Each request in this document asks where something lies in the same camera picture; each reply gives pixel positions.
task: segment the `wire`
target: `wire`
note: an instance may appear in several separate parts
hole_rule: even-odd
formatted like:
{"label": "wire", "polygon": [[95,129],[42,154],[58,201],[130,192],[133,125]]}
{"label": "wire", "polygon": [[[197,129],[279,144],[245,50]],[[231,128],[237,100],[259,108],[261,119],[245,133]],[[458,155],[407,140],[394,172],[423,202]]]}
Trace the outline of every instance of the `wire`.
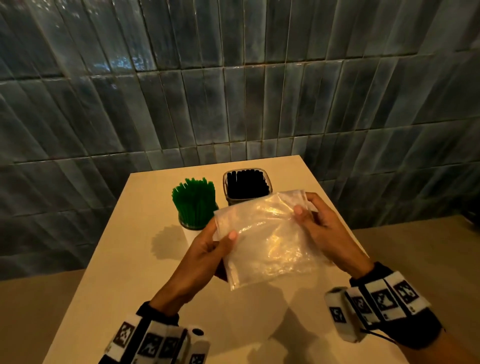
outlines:
{"label": "wire", "polygon": [[385,339],[389,342],[392,342],[393,344],[396,344],[395,341],[393,341],[392,339],[389,339],[388,337],[386,336],[383,336],[383,335],[380,335],[380,334],[377,334],[376,332],[372,332],[372,331],[369,331],[369,330],[364,330],[364,329],[360,329],[360,332],[364,332],[365,334],[371,334],[371,335],[374,335],[374,336],[378,336],[379,338],[382,338],[382,339]]}

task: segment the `table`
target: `table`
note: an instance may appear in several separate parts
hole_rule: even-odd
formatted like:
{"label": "table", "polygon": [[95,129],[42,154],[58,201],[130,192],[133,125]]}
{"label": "table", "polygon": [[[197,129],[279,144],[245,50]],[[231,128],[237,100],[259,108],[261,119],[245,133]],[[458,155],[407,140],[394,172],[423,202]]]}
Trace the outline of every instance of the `table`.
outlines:
{"label": "table", "polygon": [[[97,363],[123,319],[168,280],[187,249],[172,188],[206,177],[222,208],[223,173],[240,168],[262,168],[274,191],[317,192],[333,207],[299,156],[131,174],[44,364]],[[204,329],[212,343],[208,364],[406,363],[383,339],[351,344],[337,335],[323,295],[348,278],[330,266],[230,291],[214,277],[181,309],[180,325]]]}

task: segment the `tiled wall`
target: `tiled wall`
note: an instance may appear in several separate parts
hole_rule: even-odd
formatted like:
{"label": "tiled wall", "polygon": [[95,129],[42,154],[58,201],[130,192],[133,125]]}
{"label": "tiled wall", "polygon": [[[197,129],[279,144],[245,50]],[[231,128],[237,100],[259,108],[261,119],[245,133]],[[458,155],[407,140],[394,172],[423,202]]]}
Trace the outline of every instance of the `tiled wall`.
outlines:
{"label": "tiled wall", "polygon": [[299,154],[352,228],[479,192],[479,0],[0,14],[0,279],[86,266],[131,172]]}

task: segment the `floor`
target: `floor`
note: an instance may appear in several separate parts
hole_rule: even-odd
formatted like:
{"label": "floor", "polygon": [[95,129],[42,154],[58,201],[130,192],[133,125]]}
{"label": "floor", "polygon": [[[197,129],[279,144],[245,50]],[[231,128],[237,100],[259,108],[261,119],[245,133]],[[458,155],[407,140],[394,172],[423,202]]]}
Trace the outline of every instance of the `floor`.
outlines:
{"label": "floor", "polygon": [[[460,216],[354,231],[480,358],[480,232]],[[0,363],[42,363],[83,270],[0,282]]]}

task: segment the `plastic bag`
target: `plastic bag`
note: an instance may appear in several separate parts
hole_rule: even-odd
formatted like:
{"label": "plastic bag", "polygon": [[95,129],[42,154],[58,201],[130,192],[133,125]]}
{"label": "plastic bag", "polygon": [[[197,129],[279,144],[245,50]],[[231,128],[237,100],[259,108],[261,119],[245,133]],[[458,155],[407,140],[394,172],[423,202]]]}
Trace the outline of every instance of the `plastic bag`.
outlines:
{"label": "plastic bag", "polygon": [[270,194],[215,211],[219,236],[239,233],[224,258],[231,290],[318,266],[321,254],[295,221],[295,205],[308,208],[304,191]]}

